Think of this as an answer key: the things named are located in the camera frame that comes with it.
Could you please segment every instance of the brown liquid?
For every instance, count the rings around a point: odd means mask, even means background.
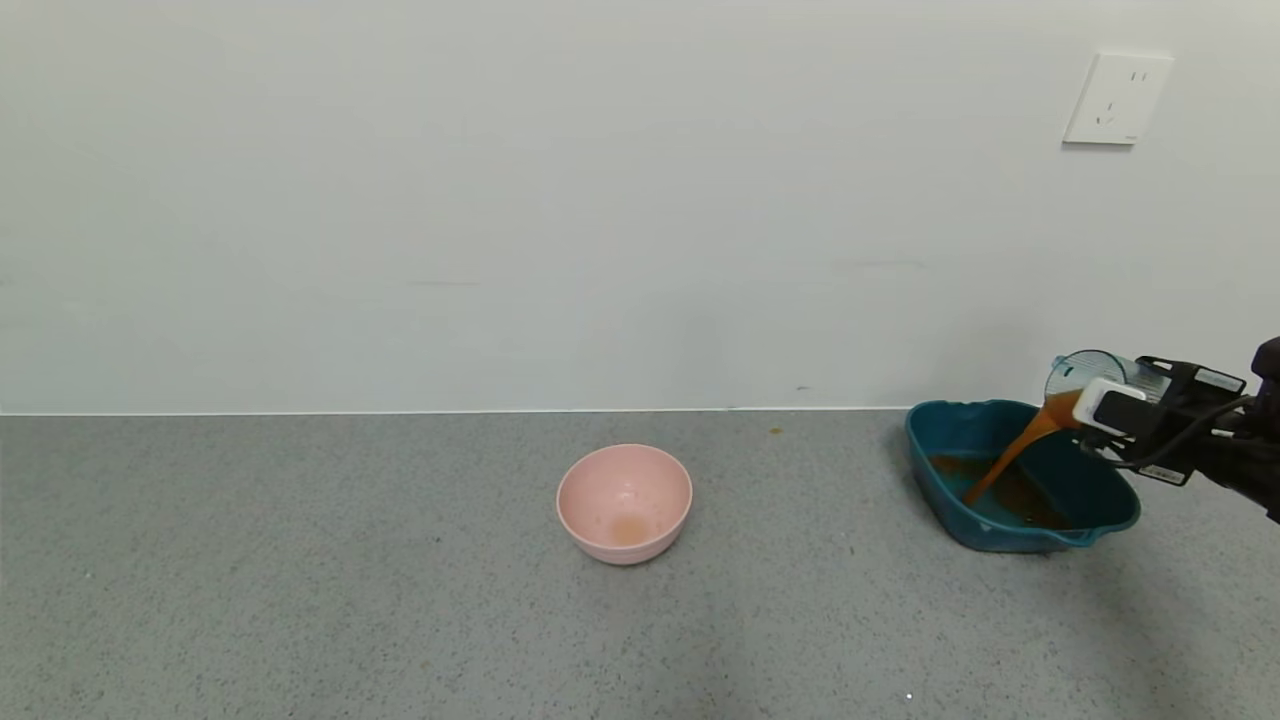
[[[621,515],[609,528],[613,544],[632,546],[649,539],[649,524],[639,515]]]
[[[1027,429],[1023,434],[1010,443],[1009,450],[996,460],[996,464],[991,466],[987,474],[974,483],[969,492],[964,493],[965,505],[973,507],[974,502],[986,493],[992,483],[995,483],[1000,474],[1009,468],[1009,464],[1014,461],[1024,450],[1030,447],[1030,445],[1039,438],[1056,433],[1057,430],[1065,428],[1079,428],[1080,424],[1075,421],[1071,416],[1071,410],[1075,407],[1075,402],[1080,398],[1083,389],[1073,389],[1070,392],[1060,392],[1057,395],[1051,395],[1044,398],[1044,406],[1039,409],[1039,413],[1032,418],[1032,421],[1027,424]]]
[[[952,457],[934,455],[929,457],[938,473],[952,478],[982,478],[992,468],[992,461],[984,457]],[[1039,489],[1027,473],[1018,465],[1010,465],[1000,474],[992,486],[991,495],[1005,510],[1021,518],[1029,528],[1050,530],[1069,530],[1071,523],[1053,510],[1048,497]]]

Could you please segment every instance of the liquid residue in bowl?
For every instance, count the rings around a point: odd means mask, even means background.
[[[613,544],[628,547],[649,539],[649,523],[640,515],[618,515],[609,527]]]
[[[934,455],[929,464],[942,477],[947,489],[960,496],[992,470],[993,457],[956,457]],[[984,493],[973,506],[979,515],[993,521],[1025,528],[1069,530],[1071,521],[1053,509],[1044,491],[1032,480],[1016,462],[1009,464],[996,478],[991,492]]]

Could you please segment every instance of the pink bowl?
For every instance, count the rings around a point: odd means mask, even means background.
[[[596,450],[568,469],[556,493],[556,511],[579,547],[613,565],[671,547],[692,503],[685,466],[648,445]]]

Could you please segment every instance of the electrical outlet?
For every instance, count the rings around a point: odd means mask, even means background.
[[[1138,142],[1151,126],[1172,67],[1172,58],[1094,58],[1062,142]]]

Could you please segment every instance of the gray speckled floor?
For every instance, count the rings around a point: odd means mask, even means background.
[[[901,420],[4,418],[0,717],[1275,716],[1261,512],[1139,480],[1092,550],[975,553]],[[552,507],[623,441],[695,483],[632,569]]]

